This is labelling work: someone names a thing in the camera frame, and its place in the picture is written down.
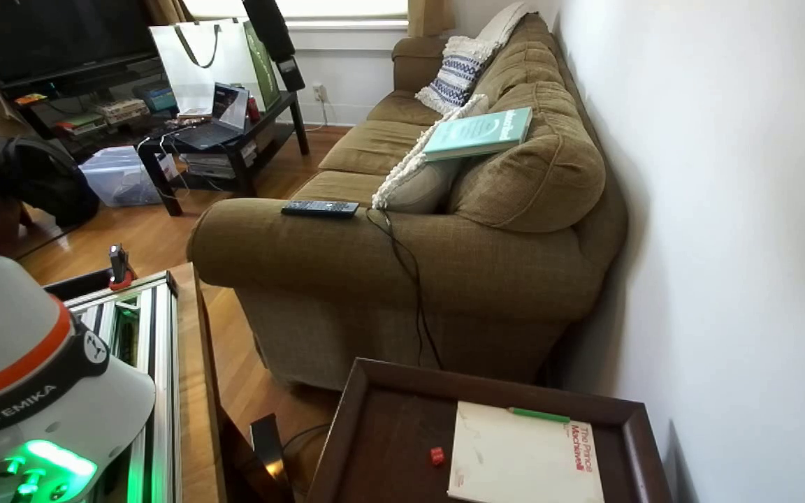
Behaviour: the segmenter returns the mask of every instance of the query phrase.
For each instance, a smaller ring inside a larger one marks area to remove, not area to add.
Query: couch
[[[372,210],[442,118],[413,97],[442,51],[443,40],[403,40],[393,91],[290,195],[361,200],[354,219],[290,219],[281,199],[228,199],[200,214],[188,256],[204,281],[234,287],[273,378],[340,389],[362,355],[531,383],[563,330],[593,314],[625,210],[536,15],[473,89],[488,112],[531,105],[529,140],[463,163],[428,213]]]

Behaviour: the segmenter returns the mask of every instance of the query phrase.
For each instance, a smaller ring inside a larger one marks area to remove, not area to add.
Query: wall outlet
[[[323,83],[312,83],[312,101],[316,101],[316,104],[327,104],[327,89],[323,89]]]

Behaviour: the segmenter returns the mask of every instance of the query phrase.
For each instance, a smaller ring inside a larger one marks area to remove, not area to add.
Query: couch armrest
[[[393,89],[396,91],[418,91],[436,77],[442,65],[443,40],[399,40],[393,45]]]
[[[413,281],[378,230],[378,213],[319,221],[288,219],[280,207],[277,199],[210,207],[188,245],[199,277],[225,287],[413,307]],[[393,234],[418,263],[429,314],[569,321],[589,309],[604,277],[569,230],[510,234],[456,214],[393,214]]]

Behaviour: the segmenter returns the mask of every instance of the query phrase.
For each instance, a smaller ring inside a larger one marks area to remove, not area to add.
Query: orange stripe
[[[56,325],[27,355],[21,355],[20,360],[14,360],[11,367],[0,371],[0,392],[32,374],[45,360],[51,360],[58,353],[58,347],[69,336],[69,314],[60,302],[56,304],[58,304]]]

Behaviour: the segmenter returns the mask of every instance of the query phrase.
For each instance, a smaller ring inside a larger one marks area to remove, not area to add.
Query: television
[[[143,0],[0,0],[0,89],[155,55]]]

